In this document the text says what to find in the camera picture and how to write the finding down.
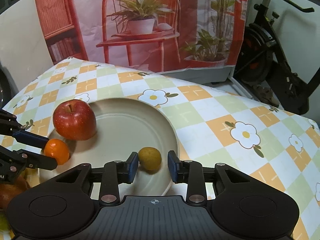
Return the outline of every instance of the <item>checkered tablecloth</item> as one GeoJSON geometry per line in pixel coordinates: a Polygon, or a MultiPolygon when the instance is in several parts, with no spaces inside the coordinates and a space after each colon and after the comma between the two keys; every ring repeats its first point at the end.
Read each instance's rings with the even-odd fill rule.
{"type": "MultiPolygon", "coordinates": [[[[145,101],[164,113],[180,141],[180,159],[214,167],[221,162],[295,199],[300,218],[296,240],[320,239],[320,135],[310,119],[214,88],[130,68],[68,58],[20,91],[5,107],[26,130],[47,136],[52,113],[69,99],[86,102],[110,97],[145,101]]],[[[0,137],[9,150],[39,149],[0,137]]],[[[28,171],[31,185],[38,183],[28,171]]],[[[185,195],[185,185],[170,193],[185,195]]],[[[208,198],[214,198],[211,185],[208,198]]],[[[0,240],[9,228],[0,213],[0,240]]]]}

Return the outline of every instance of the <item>black circular pad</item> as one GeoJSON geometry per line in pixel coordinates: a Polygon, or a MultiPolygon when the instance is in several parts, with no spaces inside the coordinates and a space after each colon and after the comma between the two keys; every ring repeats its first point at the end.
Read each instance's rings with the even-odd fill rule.
{"type": "Polygon", "coordinates": [[[260,193],[225,190],[212,202],[212,215],[224,230],[240,238],[277,239],[292,232],[299,208],[276,189],[260,193]]]}
{"type": "Polygon", "coordinates": [[[40,217],[53,217],[59,215],[67,207],[67,202],[57,196],[43,196],[31,202],[30,211],[40,217]]]}
{"type": "Polygon", "coordinates": [[[276,211],[277,206],[267,197],[250,196],[240,201],[240,209],[249,216],[267,217],[276,211]]]}
{"type": "Polygon", "coordinates": [[[67,185],[47,195],[30,189],[13,198],[6,212],[13,231],[31,239],[52,239],[84,228],[94,216],[92,199],[61,184],[67,185]]]}

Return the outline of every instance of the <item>metal pin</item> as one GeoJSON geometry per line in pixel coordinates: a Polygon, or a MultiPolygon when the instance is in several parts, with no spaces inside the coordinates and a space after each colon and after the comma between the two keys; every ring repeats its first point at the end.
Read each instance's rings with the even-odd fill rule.
{"type": "Polygon", "coordinates": [[[204,196],[199,195],[199,194],[194,194],[189,197],[189,200],[193,203],[200,203],[200,202],[204,201],[204,196]]]}
{"type": "Polygon", "coordinates": [[[115,195],[104,195],[101,197],[101,201],[106,203],[112,203],[117,200],[117,197],[115,195]]]}

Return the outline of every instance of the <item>white flower pot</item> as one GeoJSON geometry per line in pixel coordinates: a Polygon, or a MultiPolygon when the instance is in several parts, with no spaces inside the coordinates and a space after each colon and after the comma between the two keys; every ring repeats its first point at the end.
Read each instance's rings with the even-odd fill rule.
{"type": "Polygon", "coordinates": [[[128,28],[132,35],[152,33],[155,19],[145,19],[138,21],[128,21],[128,28]]]}

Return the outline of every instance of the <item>bookshelf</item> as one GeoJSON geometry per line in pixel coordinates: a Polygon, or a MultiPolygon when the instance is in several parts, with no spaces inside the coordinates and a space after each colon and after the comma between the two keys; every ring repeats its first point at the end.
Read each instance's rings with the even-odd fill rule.
{"type": "Polygon", "coordinates": [[[70,56],[88,60],[73,0],[36,0],[36,7],[52,62],[70,56]]]}

